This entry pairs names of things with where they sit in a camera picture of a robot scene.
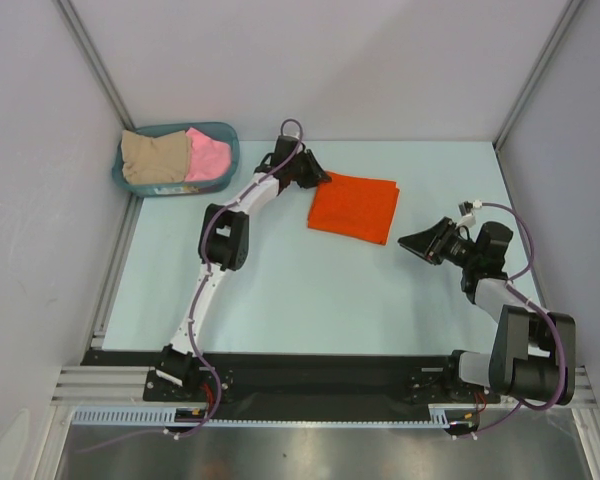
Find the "orange t-shirt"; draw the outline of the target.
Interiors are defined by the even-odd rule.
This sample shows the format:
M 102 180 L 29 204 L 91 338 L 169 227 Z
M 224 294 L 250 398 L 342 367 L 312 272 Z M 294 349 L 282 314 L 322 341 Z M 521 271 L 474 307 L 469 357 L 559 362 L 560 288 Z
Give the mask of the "orange t-shirt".
M 373 244 L 389 238 L 400 189 L 395 181 L 329 172 L 309 209 L 308 227 Z

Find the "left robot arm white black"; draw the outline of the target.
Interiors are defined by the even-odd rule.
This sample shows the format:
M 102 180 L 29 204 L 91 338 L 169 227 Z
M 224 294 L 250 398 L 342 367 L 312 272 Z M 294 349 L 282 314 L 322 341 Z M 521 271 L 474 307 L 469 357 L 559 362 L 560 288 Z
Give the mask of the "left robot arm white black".
M 191 303 L 155 367 L 157 377 L 166 381 L 177 398 L 190 399 L 200 390 L 200 368 L 208 366 L 203 359 L 203 325 L 225 279 L 246 262 L 251 216 L 292 183 L 313 189 L 330 181 L 299 136 L 281 134 L 245 188 L 232 199 L 207 207 L 198 244 L 201 266 Z

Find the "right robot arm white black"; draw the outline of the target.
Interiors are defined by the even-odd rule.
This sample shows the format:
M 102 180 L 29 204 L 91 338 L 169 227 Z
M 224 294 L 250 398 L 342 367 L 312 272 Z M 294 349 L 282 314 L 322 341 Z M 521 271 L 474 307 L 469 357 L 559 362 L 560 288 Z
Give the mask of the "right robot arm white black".
M 486 222 L 472 240 L 461 235 L 464 228 L 445 217 L 398 239 L 400 247 L 431 265 L 458 266 L 462 292 L 497 324 L 489 354 L 454 353 L 457 367 L 441 376 L 443 393 L 464 401 L 479 385 L 536 410 L 569 404 L 575 391 L 575 320 L 544 309 L 514 287 L 505 272 L 511 229 Z

